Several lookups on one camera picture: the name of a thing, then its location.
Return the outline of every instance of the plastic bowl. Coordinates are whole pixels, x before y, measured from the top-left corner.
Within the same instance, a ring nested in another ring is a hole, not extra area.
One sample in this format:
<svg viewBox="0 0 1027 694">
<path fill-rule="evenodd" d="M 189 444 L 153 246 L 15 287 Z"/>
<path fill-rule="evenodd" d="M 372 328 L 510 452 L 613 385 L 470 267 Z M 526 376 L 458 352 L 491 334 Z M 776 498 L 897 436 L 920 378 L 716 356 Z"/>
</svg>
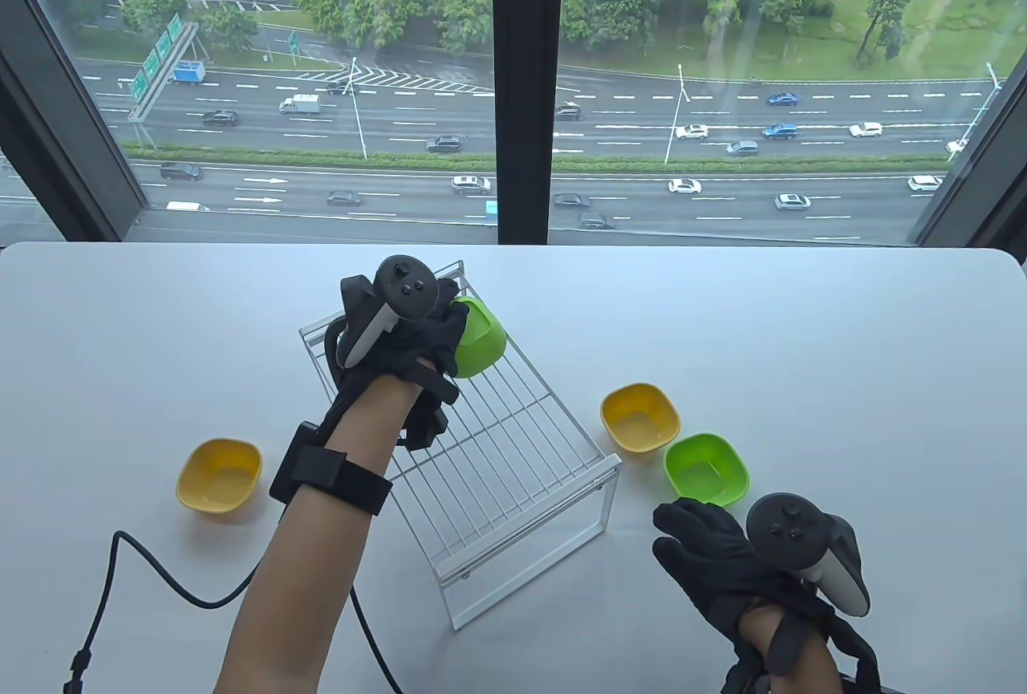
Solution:
<svg viewBox="0 0 1027 694">
<path fill-rule="evenodd" d="M 456 348 L 458 379 L 469 379 L 491 368 L 506 351 L 506 331 L 481 301 L 469 296 L 456 299 L 467 305 L 467 324 Z"/>
<path fill-rule="evenodd" d="M 693 434 L 675 442 L 663 457 L 667 477 L 678 496 L 726 507 L 749 491 L 749 471 L 720 435 Z"/>
<path fill-rule="evenodd" d="M 636 454 L 655 451 L 681 431 L 678 412 L 652 384 L 632 384 L 610 392 L 600 414 L 614 442 Z"/>
<path fill-rule="evenodd" d="M 250 498 L 264 460 L 242 440 L 208 440 L 193 451 L 179 475 L 179 501 L 199 512 L 231 512 Z"/>
</svg>

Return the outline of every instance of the white wire rack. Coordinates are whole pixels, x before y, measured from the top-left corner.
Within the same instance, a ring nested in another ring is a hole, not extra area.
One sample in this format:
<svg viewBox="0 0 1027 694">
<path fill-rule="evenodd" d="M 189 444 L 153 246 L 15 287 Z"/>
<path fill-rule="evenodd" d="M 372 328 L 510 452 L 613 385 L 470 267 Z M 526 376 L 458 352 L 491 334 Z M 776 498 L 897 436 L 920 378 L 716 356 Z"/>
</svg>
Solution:
<svg viewBox="0 0 1027 694">
<path fill-rule="evenodd" d="M 435 275 L 478 297 L 462 262 Z M 325 331 L 342 315 L 300 330 L 330 398 Z M 454 629 L 604 531 L 620 470 L 514 339 L 492 368 L 457 383 L 447 431 L 426 451 L 396 449 L 388 473 Z"/>
</svg>

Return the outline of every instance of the road sign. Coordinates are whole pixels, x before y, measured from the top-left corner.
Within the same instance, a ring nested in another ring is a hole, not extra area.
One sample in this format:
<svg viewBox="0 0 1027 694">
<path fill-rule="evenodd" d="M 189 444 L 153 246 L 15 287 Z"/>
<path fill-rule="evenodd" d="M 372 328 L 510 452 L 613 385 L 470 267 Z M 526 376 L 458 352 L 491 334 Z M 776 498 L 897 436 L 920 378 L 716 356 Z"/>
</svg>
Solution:
<svg viewBox="0 0 1027 694">
<path fill-rule="evenodd" d="M 136 103 L 143 100 L 143 95 L 145 95 L 146 88 L 148 86 L 146 74 L 144 74 L 143 71 L 140 71 L 136 75 L 136 78 L 131 80 L 131 97 L 135 99 Z"/>
<path fill-rule="evenodd" d="M 165 56 L 172 51 L 172 37 L 168 36 L 167 31 L 160 35 L 157 39 L 157 55 L 163 61 Z"/>
<path fill-rule="evenodd" d="M 179 37 L 182 36 L 182 18 L 178 12 L 175 13 L 172 22 L 167 24 L 167 33 L 170 35 L 173 42 L 177 42 Z"/>
<path fill-rule="evenodd" d="M 157 72 L 160 71 L 160 61 L 157 59 L 156 49 L 143 61 L 143 71 L 146 72 L 146 78 L 150 81 L 157 78 Z"/>
</svg>

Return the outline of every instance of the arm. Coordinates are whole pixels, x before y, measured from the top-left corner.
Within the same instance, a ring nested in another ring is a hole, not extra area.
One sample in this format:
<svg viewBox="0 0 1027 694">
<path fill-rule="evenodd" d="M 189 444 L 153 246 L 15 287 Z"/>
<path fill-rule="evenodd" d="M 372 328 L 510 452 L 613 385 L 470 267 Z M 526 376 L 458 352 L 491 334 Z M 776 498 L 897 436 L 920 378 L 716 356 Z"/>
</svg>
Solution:
<svg viewBox="0 0 1027 694">
<path fill-rule="evenodd" d="M 770 640 L 784 615 L 778 606 L 753 609 L 741 616 L 738 632 L 766 657 Z M 770 691 L 773 694 L 842 694 L 838 666 L 824 639 L 810 633 L 799 656 L 799 664 L 784 678 L 771 676 Z"/>
<path fill-rule="evenodd" d="M 375 379 L 327 448 L 384 475 L 420 388 Z M 215 694 L 314 694 L 371 515 L 308 486 L 297 491 L 246 590 Z"/>
</svg>

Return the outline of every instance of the gloved hand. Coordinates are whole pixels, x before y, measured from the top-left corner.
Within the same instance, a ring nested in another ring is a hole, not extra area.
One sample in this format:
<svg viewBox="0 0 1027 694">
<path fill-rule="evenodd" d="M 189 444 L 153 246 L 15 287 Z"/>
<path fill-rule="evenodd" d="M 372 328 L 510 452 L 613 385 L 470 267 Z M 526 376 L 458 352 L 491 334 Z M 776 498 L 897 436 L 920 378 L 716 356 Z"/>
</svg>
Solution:
<svg viewBox="0 0 1027 694">
<path fill-rule="evenodd" d="M 383 374 L 412 381 L 423 388 L 404 423 L 410 450 L 426 448 L 446 428 L 442 402 L 452 404 L 459 395 L 456 386 L 443 378 L 455 376 L 456 348 L 463 338 L 467 306 L 453 303 L 459 286 L 452 279 L 439 280 L 439 301 L 422 320 L 400 320 L 391 333 L 383 333 L 354 368 L 344 369 L 335 352 L 345 321 L 336 321 L 325 333 L 325 353 L 338 394 L 318 427 L 320 445 L 338 426 L 342 415 L 372 381 Z M 427 360 L 433 367 L 425 365 Z"/>
<path fill-rule="evenodd" d="M 652 543 L 652 553 L 705 620 L 733 645 L 738 663 L 728 672 L 724 692 L 745 691 L 769 670 L 785 674 L 799 648 L 771 645 L 764 660 L 738 632 L 738 620 L 757 604 L 774 604 L 786 621 L 803 621 L 824 635 L 831 633 L 834 609 L 807 590 L 795 576 L 774 569 L 756 554 L 745 532 L 729 512 L 695 499 L 678 499 L 653 510 L 652 523 L 670 536 Z M 791 633 L 800 641 L 806 634 Z"/>
</svg>

